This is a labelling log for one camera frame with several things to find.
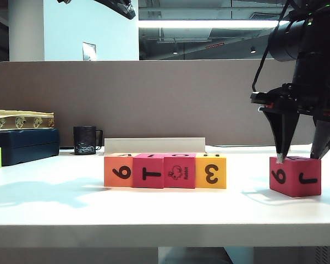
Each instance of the pink cube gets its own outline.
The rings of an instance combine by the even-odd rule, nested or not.
[[[283,164],[270,157],[270,189],[291,197],[321,195],[321,160],[287,157]]]
[[[195,188],[195,153],[169,153],[164,156],[166,188]]]
[[[133,187],[164,188],[164,154],[142,153],[133,158]]]

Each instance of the orange cube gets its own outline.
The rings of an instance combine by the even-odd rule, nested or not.
[[[139,153],[113,153],[104,157],[104,186],[132,187],[133,157]]]

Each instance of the black number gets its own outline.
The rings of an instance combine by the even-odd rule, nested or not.
[[[160,177],[161,173],[160,172],[147,172],[147,168],[143,167],[143,176],[142,179],[146,180],[148,176],[153,176],[153,177]]]
[[[117,177],[120,177],[124,180],[127,180],[131,176],[131,169],[127,166],[122,166],[119,171],[112,169],[112,172],[115,173]]]
[[[272,170],[271,173],[278,183],[284,184],[286,182],[286,174],[282,169],[278,169],[276,173]]]
[[[310,183],[317,183],[318,182],[318,179],[316,178],[313,178],[313,179],[303,179],[303,172],[301,172],[299,174],[299,182],[302,183],[302,184],[310,184]]]
[[[205,167],[205,173],[207,174],[207,178],[206,178],[207,182],[210,184],[217,183],[218,178],[211,179],[211,177],[214,176],[214,173],[210,172],[210,169],[214,169],[214,170],[218,171],[219,168],[215,164],[209,164]]]
[[[295,160],[308,160],[308,158],[302,158],[302,157],[287,157],[289,160],[295,161]]]
[[[188,157],[188,154],[174,154],[173,157]]]

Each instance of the tabletop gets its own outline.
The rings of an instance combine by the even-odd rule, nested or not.
[[[273,146],[206,150],[227,157],[227,189],[104,187],[102,152],[0,168],[0,248],[330,245],[330,151],[322,195],[291,198],[269,189]]]

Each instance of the cubicle divider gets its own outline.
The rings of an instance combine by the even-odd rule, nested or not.
[[[95,125],[108,138],[205,137],[208,145],[272,145],[250,103],[259,60],[0,63],[0,109],[54,112],[62,146],[73,126]],[[256,87],[292,80],[293,62],[267,60]],[[312,140],[301,117],[293,143]]]

